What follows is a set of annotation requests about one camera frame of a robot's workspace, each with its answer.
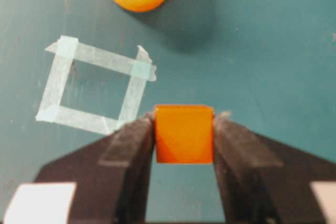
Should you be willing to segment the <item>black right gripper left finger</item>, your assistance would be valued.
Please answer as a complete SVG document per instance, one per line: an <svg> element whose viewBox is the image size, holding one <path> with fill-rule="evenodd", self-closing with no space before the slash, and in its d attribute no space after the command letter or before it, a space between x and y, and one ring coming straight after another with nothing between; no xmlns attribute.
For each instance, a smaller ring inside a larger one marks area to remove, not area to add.
<svg viewBox="0 0 336 224"><path fill-rule="evenodd" d="M154 146L147 113L45 164L15 190L4 223L144 223Z"/></svg>

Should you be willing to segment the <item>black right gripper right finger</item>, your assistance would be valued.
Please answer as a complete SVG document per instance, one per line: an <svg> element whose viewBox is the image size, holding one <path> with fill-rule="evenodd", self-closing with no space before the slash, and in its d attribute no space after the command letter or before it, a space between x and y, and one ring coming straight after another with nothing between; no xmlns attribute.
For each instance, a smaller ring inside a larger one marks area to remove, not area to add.
<svg viewBox="0 0 336 224"><path fill-rule="evenodd" d="M226 223L335 223L335 163L214 117Z"/></svg>

